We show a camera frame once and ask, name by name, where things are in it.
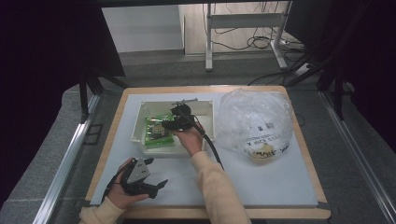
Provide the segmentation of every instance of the white plastic container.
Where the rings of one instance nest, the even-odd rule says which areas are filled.
[[[137,115],[137,120],[134,125],[132,133],[132,142],[137,144],[140,150],[150,157],[184,157],[188,156],[188,152],[180,144],[180,141],[173,135],[174,143],[164,146],[145,146],[146,137],[146,118],[149,116],[160,116],[165,114],[172,114],[171,108],[173,101],[162,102],[142,102]],[[200,123],[205,128],[205,133],[213,142],[215,127],[214,127],[214,111],[212,101],[193,101],[186,103],[191,108],[191,114],[195,115]],[[203,144],[203,149],[207,148],[207,144]]]

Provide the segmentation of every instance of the table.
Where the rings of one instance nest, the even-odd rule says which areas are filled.
[[[116,131],[120,124],[120,118],[124,111],[124,106],[130,94],[159,94],[159,93],[196,93],[196,92],[229,92],[238,88],[250,91],[281,91],[287,95],[283,87],[278,86],[206,86],[206,87],[160,87],[160,88],[130,88],[126,89],[120,99],[120,104],[113,119],[109,134],[107,136],[104,149],[97,164],[86,201],[90,201],[93,192],[98,184],[99,178],[104,171],[107,157],[114,142]],[[295,115],[293,117],[293,129],[302,152],[304,162],[310,175],[313,187],[318,198],[316,207],[247,207],[250,218],[313,218],[326,219],[330,217],[330,210],[327,208],[327,200],[318,180],[314,164],[309,155],[309,151],[304,141],[303,134],[298,125]],[[156,206],[156,207],[132,207],[125,214],[126,218],[207,218],[205,209],[202,206],[182,207],[182,206]]]

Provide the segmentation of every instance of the green food item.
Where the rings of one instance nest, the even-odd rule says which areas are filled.
[[[162,146],[174,142],[172,134],[162,126],[163,120],[172,120],[172,115],[150,116],[146,118],[145,146]]]

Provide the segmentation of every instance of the white board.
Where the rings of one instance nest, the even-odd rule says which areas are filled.
[[[100,204],[108,181],[128,158],[147,158],[141,153],[137,145],[131,142],[131,134],[141,102],[181,101],[193,98],[198,98],[200,101],[212,100],[216,114],[219,111],[219,103],[223,95],[223,92],[129,95],[105,169],[92,196],[91,204]],[[318,205],[318,199],[295,134],[293,134],[286,152],[273,160],[268,159],[265,163],[260,164],[252,162],[248,157],[217,146],[216,141],[215,146],[224,169],[233,181],[244,205]],[[210,149],[208,152],[215,161]],[[163,189],[159,190],[155,199],[147,199],[134,204],[134,206],[205,204],[201,192],[195,186],[195,172],[189,158],[155,159],[152,164],[148,165],[148,169],[151,176],[146,179],[146,183],[156,185],[165,179],[169,181]]]

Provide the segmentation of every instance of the clear plastic bag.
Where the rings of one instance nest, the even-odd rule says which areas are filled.
[[[291,112],[282,92],[231,91],[221,98],[217,145],[255,159],[281,154],[292,135]]]

